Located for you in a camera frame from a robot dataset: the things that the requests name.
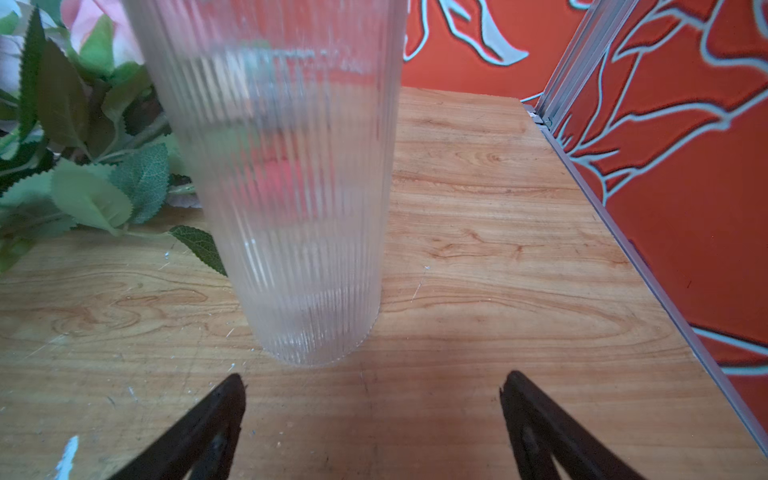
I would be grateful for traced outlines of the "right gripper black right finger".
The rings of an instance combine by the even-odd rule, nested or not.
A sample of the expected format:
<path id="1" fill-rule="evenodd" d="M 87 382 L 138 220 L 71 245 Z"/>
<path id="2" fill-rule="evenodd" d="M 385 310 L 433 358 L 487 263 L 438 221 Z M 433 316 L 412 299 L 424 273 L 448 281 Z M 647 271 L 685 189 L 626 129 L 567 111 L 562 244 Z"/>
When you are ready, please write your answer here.
<path id="1" fill-rule="evenodd" d="M 571 479 L 642 477 L 522 372 L 508 374 L 499 396 L 522 479 L 558 479 L 558 467 Z"/>

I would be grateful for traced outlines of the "clear ribbed glass vase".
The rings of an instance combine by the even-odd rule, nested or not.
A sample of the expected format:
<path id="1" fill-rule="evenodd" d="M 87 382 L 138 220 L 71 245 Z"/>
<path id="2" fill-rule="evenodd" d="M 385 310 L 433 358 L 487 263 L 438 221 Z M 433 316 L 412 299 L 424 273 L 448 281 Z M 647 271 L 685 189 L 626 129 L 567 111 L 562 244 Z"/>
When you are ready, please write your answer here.
<path id="1" fill-rule="evenodd" d="M 380 311 L 406 3 L 124 8 L 261 347 L 344 357 Z"/>

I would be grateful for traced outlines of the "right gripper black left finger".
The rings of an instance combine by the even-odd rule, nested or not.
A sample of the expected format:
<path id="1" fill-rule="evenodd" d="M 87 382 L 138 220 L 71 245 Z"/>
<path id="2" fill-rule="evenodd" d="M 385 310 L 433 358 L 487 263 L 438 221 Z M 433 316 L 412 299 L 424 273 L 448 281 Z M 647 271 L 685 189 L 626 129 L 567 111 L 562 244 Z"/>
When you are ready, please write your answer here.
<path id="1" fill-rule="evenodd" d="M 242 377 L 231 374 L 114 479 L 227 479 L 246 410 Z"/>

